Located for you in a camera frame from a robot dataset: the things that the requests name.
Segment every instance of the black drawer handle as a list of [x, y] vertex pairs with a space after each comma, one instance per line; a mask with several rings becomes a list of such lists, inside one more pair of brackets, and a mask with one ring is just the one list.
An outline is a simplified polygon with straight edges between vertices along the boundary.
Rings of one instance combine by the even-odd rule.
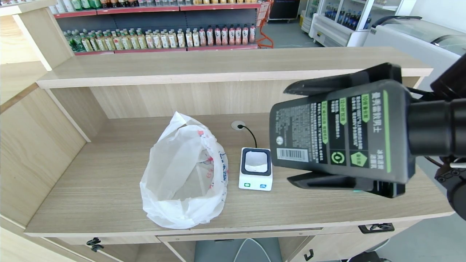
[[363, 234], [374, 234], [374, 233], [381, 233], [381, 232], [393, 232], [395, 231], [395, 227], [392, 223], [383, 223], [383, 224], [373, 224], [370, 228], [367, 226], [358, 226], [359, 230]]
[[94, 252], [97, 252], [100, 249], [103, 249], [103, 246], [99, 245], [99, 244], [94, 245], [94, 246], [91, 247], [91, 250], [94, 251]]
[[101, 242], [100, 239], [99, 239], [98, 237], [95, 237], [95, 238], [93, 238], [93, 239], [87, 241], [87, 242], [86, 242], [86, 245], [88, 245], [88, 246], [94, 246], [94, 245], [96, 245], [96, 244], [98, 244], [98, 243], [100, 243], [100, 242]]
[[309, 259], [311, 259], [313, 257], [314, 257], [314, 250], [312, 250], [312, 249], [309, 249], [309, 256], [308, 256], [308, 254], [304, 254], [304, 259], [306, 261], [309, 261]]

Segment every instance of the recycling symbol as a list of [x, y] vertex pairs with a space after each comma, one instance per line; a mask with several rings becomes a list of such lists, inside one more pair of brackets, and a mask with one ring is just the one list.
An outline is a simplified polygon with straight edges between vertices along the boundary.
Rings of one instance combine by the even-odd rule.
[[341, 164], [345, 161], [345, 155], [341, 152], [333, 152], [331, 157], [332, 161], [337, 164]]

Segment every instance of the glass door refrigerator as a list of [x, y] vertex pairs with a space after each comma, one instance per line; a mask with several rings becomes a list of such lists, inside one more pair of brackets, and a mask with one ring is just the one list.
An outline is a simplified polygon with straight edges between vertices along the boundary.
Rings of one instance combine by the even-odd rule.
[[325, 47], [364, 44], [373, 22], [390, 15], [409, 15], [416, 0], [321, 0], [309, 36]]
[[415, 86], [430, 91], [430, 84], [466, 53], [466, 34], [421, 17], [392, 16], [372, 25], [364, 46], [392, 46], [430, 65], [432, 73]]

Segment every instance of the freezer lid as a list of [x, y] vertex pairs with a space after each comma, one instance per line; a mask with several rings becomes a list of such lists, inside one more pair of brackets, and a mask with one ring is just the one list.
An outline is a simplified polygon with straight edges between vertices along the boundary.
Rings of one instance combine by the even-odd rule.
[[384, 26], [458, 55], [466, 53], [466, 34], [422, 20], [419, 16], [387, 16], [372, 27]]

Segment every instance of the white plastic bag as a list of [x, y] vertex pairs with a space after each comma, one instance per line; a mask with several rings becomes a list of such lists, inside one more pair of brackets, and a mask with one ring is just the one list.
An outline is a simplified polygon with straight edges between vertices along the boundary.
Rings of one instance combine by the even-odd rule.
[[143, 210], [165, 228], [209, 223], [223, 210], [227, 173], [226, 154], [210, 130], [175, 112], [151, 148], [139, 184]]

